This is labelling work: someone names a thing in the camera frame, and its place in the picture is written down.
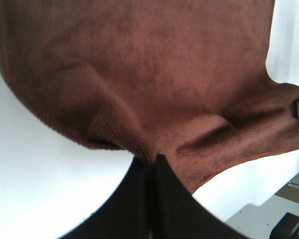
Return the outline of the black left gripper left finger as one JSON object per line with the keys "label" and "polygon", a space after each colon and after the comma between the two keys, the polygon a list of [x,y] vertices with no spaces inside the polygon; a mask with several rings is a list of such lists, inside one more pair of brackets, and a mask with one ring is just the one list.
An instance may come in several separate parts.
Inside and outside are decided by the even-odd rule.
{"label": "black left gripper left finger", "polygon": [[63,239],[149,239],[145,189],[146,166],[133,159],[108,200]]}

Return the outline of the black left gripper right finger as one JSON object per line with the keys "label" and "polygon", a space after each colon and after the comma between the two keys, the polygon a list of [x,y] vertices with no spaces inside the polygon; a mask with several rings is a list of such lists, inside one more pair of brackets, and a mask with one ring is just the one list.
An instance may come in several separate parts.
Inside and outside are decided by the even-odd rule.
{"label": "black left gripper right finger", "polygon": [[154,239],[243,239],[245,236],[214,217],[187,191],[164,155],[152,168]]}

